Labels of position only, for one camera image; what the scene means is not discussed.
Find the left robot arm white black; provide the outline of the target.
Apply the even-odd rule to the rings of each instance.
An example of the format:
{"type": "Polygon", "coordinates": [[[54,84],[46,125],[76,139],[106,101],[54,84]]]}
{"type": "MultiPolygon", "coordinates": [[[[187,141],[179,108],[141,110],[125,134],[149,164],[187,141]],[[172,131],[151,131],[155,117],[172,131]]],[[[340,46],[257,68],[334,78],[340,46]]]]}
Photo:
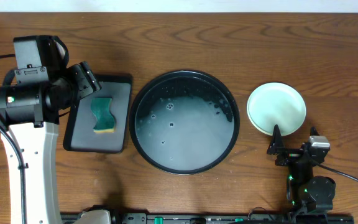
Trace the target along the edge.
{"type": "Polygon", "coordinates": [[[70,118],[101,86],[86,62],[69,68],[28,65],[0,86],[0,131],[7,156],[11,223],[62,223],[55,153],[59,111],[70,118]]]}

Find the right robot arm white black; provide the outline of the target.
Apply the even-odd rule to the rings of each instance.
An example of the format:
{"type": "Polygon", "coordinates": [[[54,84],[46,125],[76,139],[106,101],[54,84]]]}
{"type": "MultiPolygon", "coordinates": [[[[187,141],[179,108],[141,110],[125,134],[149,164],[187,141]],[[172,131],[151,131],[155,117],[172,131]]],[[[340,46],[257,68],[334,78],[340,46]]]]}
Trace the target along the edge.
{"type": "Polygon", "coordinates": [[[336,183],[330,177],[313,173],[313,168],[324,162],[330,143],[312,127],[307,142],[299,148],[285,147],[279,126],[273,128],[268,155],[276,156],[275,165],[288,168],[287,200],[293,205],[287,218],[290,223],[306,220],[328,222],[327,212],[333,209],[336,183]]]}

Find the light green plate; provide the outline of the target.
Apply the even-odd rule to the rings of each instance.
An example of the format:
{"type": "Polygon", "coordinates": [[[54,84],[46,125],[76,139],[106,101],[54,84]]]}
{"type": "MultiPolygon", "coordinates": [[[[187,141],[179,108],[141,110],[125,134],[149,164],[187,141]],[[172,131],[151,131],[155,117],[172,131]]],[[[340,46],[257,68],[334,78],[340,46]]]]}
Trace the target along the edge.
{"type": "Polygon", "coordinates": [[[257,87],[247,100],[246,110],[253,126],[269,136],[276,125],[281,135],[292,134],[306,119],[303,97],[290,85],[279,82],[257,87]]]}

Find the green yellow sponge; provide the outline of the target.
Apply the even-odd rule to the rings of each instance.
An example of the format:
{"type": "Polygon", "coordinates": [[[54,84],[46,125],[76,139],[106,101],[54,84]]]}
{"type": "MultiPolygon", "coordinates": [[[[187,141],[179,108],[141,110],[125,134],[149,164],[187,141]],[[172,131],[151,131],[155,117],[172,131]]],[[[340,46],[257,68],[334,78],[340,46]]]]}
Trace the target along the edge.
{"type": "Polygon", "coordinates": [[[113,133],[116,127],[116,119],[110,111],[111,98],[93,98],[91,101],[91,112],[96,118],[93,131],[96,134],[113,133]]]}

